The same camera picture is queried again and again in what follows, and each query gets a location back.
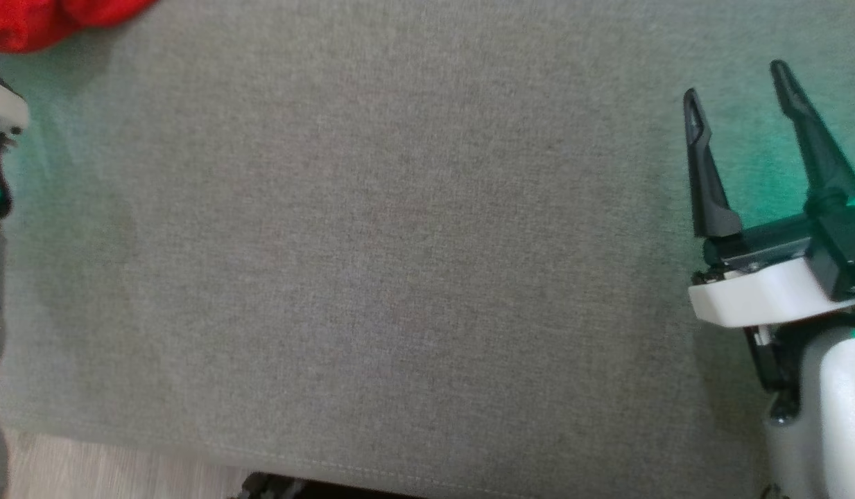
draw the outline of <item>red fabric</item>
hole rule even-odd
[[[0,0],[0,53],[30,53],[88,26],[114,26],[155,0]]]

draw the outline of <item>black base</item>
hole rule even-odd
[[[241,492],[231,499],[417,499],[396,493],[352,489],[318,481],[293,479],[269,473],[252,473]]]

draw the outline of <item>black plastic housing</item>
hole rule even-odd
[[[855,206],[813,217],[807,259],[832,300],[855,297]]]
[[[800,213],[740,234],[704,241],[704,259],[712,268],[751,270],[802,256],[810,244],[810,221]]]

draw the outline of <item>gray fabric surface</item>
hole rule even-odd
[[[681,97],[746,222],[796,212],[778,57],[855,160],[855,0],[163,0],[0,56],[0,413],[435,497],[755,496]]]

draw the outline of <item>wooden floor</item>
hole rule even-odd
[[[249,471],[154,452],[8,432],[9,499],[226,499]]]

